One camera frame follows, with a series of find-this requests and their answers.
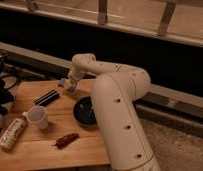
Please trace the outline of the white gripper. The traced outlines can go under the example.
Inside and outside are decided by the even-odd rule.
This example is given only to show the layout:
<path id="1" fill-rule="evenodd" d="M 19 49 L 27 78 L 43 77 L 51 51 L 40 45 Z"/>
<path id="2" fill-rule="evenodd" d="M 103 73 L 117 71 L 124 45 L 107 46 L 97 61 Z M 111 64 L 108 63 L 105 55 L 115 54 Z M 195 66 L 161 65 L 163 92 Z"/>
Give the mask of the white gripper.
<path id="1" fill-rule="evenodd" d="M 77 86 L 76 83 L 80 81 L 83 77 L 84 77 L 84 73 L 81 70 L 72 68 L 68 73 L 68 78 L 70 82 L 73 84 L 67 88 L 67 91 L 74 92 Z M 61 78 L 58 82 L 58 86 L 64 87 L 64 85 L 66 84 L 66 80 L 67 80 L 66 78 Z"/>

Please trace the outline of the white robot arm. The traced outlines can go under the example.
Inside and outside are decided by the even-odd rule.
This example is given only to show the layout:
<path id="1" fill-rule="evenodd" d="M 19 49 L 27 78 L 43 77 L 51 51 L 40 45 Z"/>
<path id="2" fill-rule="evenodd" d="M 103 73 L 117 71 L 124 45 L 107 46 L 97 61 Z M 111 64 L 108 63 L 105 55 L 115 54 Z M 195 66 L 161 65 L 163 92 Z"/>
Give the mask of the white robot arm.
<path id="1" fill-rule="evenodd" d="M 147 71 L 127 64 L 98 61 L 93 54 L 76 54 L 68 78 L 60 85 L 74 91 L 86 74 L 96 76 L 91 102 L 114 171 L 161 171 L 133 102 L 151 85 Z"/>

